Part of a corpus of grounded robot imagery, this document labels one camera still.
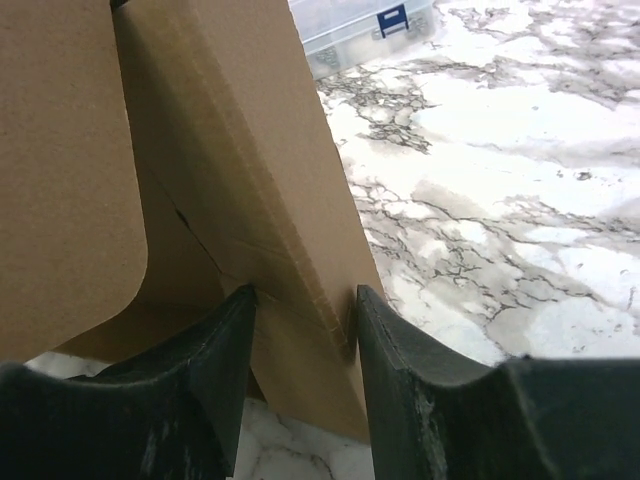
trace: plastic storage box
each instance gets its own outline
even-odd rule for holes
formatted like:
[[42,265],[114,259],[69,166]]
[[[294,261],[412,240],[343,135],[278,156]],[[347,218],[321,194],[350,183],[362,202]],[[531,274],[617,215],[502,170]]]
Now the plastic storage box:
[[289,0],[289,8],[316,79],[435,33],[433,0]]

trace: blue clip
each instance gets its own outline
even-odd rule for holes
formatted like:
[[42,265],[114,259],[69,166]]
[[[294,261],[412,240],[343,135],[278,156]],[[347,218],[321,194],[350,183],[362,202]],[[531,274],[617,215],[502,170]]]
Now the blue clip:
[[404,8],[404,4],[379,13],[378,25],[380,25],[382,38],[387,38],[387,35],[399,32],[400,30],[409,30],[409,19],[407,18],[407,11]]

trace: cardboard box lid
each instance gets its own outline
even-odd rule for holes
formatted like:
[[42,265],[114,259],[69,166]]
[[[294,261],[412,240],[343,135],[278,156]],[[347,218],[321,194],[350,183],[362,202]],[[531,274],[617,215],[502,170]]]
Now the cardboard box lid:
[[286,0],[130,0],[114,24],[137,159],[225,290],[259,290],[267,401],[366,439],[349,308],[382,287]]
[[122,311],[147,247],[108,2],[0,0],[0,360]]

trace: brown cardboard box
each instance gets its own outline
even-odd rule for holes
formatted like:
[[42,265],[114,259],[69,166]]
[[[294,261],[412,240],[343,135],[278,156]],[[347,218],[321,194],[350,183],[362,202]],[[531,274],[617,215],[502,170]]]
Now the brown cardboard box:
[[0,360],[122,311],[147,266],[109,6],[0,0]]
[[350,306],[382,287],[287,1],[131,0],[114,23],[136,162],[225,292],[259,291],[270,406],[366,440]]

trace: white marble surface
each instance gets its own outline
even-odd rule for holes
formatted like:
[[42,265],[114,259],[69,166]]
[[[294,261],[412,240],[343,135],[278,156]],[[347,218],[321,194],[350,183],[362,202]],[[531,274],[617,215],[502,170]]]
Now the white marble surface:
[[[436,9],[431,42],[318,84],[391,302],[488,364],[640,356],[640,4]],[[366,447],[248,402],[234,478],[373,469]]]

